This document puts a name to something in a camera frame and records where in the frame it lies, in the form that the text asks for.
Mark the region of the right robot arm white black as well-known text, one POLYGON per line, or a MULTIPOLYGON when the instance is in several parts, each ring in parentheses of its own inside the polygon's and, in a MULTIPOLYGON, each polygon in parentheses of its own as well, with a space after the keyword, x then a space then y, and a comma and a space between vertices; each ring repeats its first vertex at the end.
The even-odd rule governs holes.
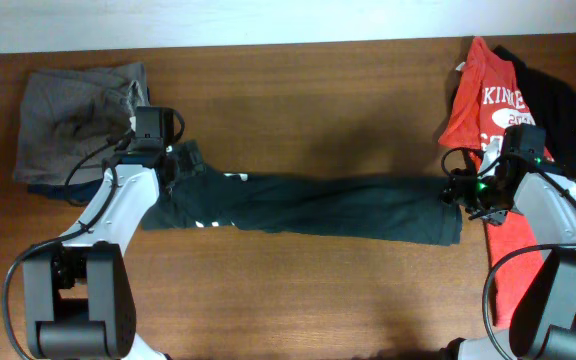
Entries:
POLYGON ((545 132, 521 124, 501 141, 476 151, 479 168, 448 172, 441 197, 470 218, 495 226, 508 214, 523 216, 535 244, 511 251, 489 270, 482 293, 486 337, 459 341, 458 359, 576 359, 576 182, 547 159, 545 132), (496 273, 511 260, 541 254, 545 260, 504 331, 488 316, 496 273))

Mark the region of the dark green t-shirt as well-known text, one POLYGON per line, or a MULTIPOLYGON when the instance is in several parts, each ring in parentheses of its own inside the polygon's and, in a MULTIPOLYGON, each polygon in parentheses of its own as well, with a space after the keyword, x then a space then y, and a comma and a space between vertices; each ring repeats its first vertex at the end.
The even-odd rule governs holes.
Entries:
POLYGON ((194 141, 178 144, 191 170, 170 195, 160 192, 141 220, 145 230, 235 226, 450 246, 460 240, 459 207, 437 177, 360 176, 332 180, 281 174, 223 173, 203 161, 194 141))

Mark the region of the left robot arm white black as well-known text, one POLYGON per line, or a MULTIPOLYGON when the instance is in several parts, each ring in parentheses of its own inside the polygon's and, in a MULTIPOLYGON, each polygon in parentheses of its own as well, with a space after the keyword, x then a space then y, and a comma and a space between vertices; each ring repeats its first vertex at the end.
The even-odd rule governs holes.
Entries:
POLYGON ((164 358, 137 333, 124 255, 175 175, 173 146, 184 130, 174 109, 138 108, 127 132, 110 141, 101 185, 76 222, 15 259, 1 303, 21 358, 164 358))

